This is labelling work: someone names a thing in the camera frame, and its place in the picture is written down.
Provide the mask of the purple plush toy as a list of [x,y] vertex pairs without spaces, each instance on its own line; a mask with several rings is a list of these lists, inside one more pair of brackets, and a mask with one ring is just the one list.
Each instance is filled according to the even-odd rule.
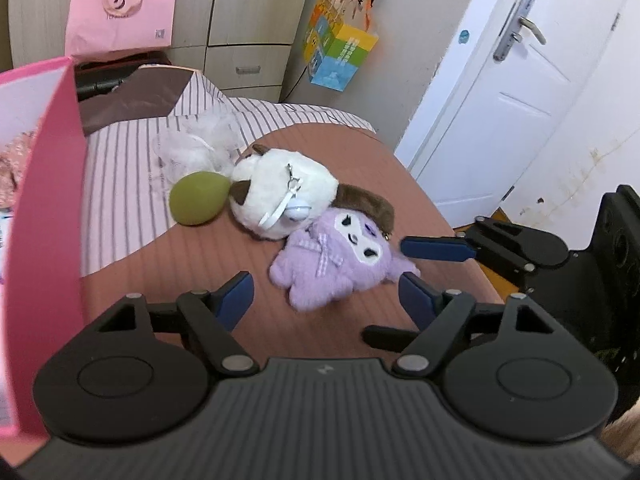
[[288,303],[299,312],[396,283],[405,273],[421,274],[374,220],[344,208],[329,208],[308,228],[293,232],[269,268],[271,283],[288,292]]

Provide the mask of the green egg-shaped sponge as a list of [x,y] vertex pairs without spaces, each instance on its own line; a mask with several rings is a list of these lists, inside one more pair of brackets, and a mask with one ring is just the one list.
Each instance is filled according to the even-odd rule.
[[231,182],[216,172],[198,171],[181,178],[170,190],[171,217],[182,226],[200,226],[226,206]]

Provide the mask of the white brown plush dog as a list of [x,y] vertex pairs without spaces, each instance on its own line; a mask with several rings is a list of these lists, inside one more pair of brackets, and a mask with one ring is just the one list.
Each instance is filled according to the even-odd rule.
[[305,229],[329,208],[360,211],[385,234],[395,211],[384,197],[342,183],[326,166],[299,152],[253,146],[234,166],[229,204],[235,221],[263,240],[284,240]]

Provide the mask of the white mesh bath puff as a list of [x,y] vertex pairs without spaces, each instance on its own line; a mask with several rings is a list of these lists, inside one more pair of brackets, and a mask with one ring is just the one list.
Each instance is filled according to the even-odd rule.
[[229,177],[240,147],[238,118],[224,108],[171,119],[152,141],[160,171],[169,184],[198,171]]

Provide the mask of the red fluffy floral pouch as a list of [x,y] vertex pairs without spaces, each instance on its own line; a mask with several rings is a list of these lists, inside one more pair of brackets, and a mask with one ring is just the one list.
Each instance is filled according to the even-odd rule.
[[12,209],[17,202],[18,191],[34,146],[35,136],[33,131],[22,132],[14,136],[1,150],[0,207],[2,209]]

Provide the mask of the white door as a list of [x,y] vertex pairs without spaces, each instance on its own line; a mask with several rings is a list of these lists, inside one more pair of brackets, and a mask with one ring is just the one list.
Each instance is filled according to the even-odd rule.
[[450,226],[492,214],[574,105],[626,0],[535,0],[542,46],[492,58],[520,0],[471,0],[395,150]]

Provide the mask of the brown bed mat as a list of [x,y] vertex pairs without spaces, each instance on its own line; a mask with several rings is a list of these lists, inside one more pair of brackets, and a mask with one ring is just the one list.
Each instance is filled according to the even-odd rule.
[[363,129],[300,124],[268,133],[238,161],[211,222],[173,226],[82,281],[96,318],[133,292],[149,304],[214,290],[245,271],[254,299],[233,329],[257,362],[372,358],[370,325],[409,327],[397,283],[409,272],[438,290],[498,296],[472,261],[412,261],[406,236],[451,228],[405,167]]

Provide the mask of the pink cardboard box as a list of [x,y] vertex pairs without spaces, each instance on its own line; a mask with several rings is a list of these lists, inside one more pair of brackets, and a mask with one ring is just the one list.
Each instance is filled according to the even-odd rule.
[[1,142],[32,138],[1,247],[1,435],[36,436],[38,370],[84,325],[81,203],[86,139],[73,63],[51,58],[1,75]]

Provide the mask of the colourful paper gift bag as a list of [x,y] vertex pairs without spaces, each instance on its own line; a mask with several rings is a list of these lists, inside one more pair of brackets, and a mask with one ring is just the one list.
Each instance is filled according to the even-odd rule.
[[343,92],[377,43],[367,1],[316,0],[303,48],[309,82]]

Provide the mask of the black chair back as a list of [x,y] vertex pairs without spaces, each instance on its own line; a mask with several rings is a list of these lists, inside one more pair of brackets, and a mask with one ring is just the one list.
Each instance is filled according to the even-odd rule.
[[151,51],[114,61],[78,65],[74,68],[77,99],[82,102],[110,93],[143,65],[170,64],[165,52]]

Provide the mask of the beige wardrobe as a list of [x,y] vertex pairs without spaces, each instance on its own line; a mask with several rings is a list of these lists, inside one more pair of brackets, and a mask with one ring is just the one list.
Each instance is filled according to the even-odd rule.
[[[64,55],[70,0],[3,0],[12,62]],[[172,64],[232,96],[277,102],[305,0],[176,0]]]

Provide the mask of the pink paper shopping bag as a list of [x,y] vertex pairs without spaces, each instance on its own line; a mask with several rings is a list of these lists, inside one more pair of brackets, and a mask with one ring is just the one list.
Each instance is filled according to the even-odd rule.
[[64,55],[106,62],[169,48],[176,0],[70,0]]

